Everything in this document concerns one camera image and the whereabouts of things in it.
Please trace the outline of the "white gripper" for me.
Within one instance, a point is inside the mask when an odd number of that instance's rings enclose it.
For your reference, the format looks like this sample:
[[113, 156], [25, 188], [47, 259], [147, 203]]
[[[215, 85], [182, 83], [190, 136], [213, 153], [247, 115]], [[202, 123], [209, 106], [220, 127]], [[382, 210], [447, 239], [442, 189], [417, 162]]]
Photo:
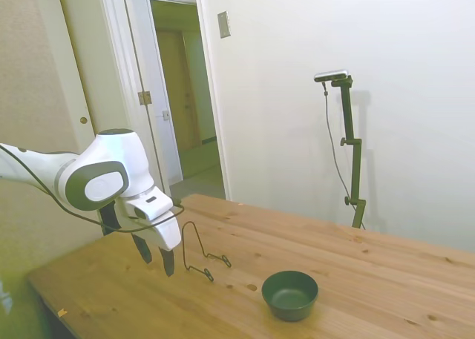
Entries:
[[146, 241], [159, 246], [168, 277], [174, 274], [175, 269], [173, 249], [181, 242], [180, 228], [172, 208], [171, 198], [158, 188], [150, 188], [131, 197], [122, 195], [122, 228], [145, 228], [132, 234], [134, 244], [147, 264], [152, 261], [152, 254]]

